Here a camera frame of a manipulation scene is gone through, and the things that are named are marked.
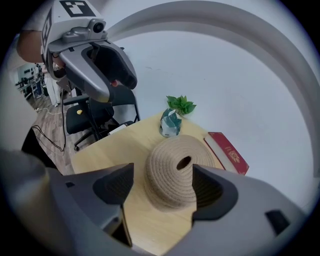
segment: desk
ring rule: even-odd
[[[143,172],[147,156],[165,140],[159,133],[161,114],[113,133],[71,159],[76,174],[134,163],[134,184],[124,203],[126,223],[133,244],[155,255],[164,254],[188,233],[192,213],[196,210],[194,203],[184,210],[163,213],[155,209],[145,195]],[[207,131],[198,125],[183,119],[180,133],[199,139],[208,148],[203,140]],[[211,154],[215,167],[223,169],[216,156]]]

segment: floor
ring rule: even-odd
[[[64,95],[64,99],[71,97],[68,94]],[[76,153],[74,150],[74,143],[83,136],[86,131],[78,132],[76,134],[68,134],[66,131],[66,111],[72,105],[63,106],[64,112],[64,127],[63,127],[63,118],[62,118],[62,105],[54,107],[51,105],[50,98],[48,96],[42,95],[39,99],[34,99],[30,97],[28,102],[33,108],[43,109],[38,112],[37,120],[35,125],[40,126],[43,133],[51,139],[59,147],[64,146],[65,138],[63,129],[65,129],[66,135],[66,144],[64,152],[60,152],[58,148],[53,146],[49,140],[47,140],[39,131],[34,129],[35,135],[38,137],[39,144],[49,156],[49,158],[56,165],[57,169],[63,175],[74,174],[73,167],[71,165],[71,158]],[[79,149],[84,149],[90,144],[94,143],[95,139],[93,136],[90,136],[83,142],[79,144]]]

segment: red book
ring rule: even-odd
[[[204,141],[225,170],[245,175],[249,165],[222,132],[208,132]]]

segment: woven rope basket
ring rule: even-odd
[[[196,201],[193,164],[215,167],[210,152],[192,136],[167,138],[152,150],[145,163],[144,188],[157,209],[175,211]]]

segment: green plant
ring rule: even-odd
[[[187,96],[183,97],[181,95],[178,98],[167,96],[167,98],[169,107],[176,110],[176,113],[182,116],[191,113],[196,107],[192,101],[187,101]]]

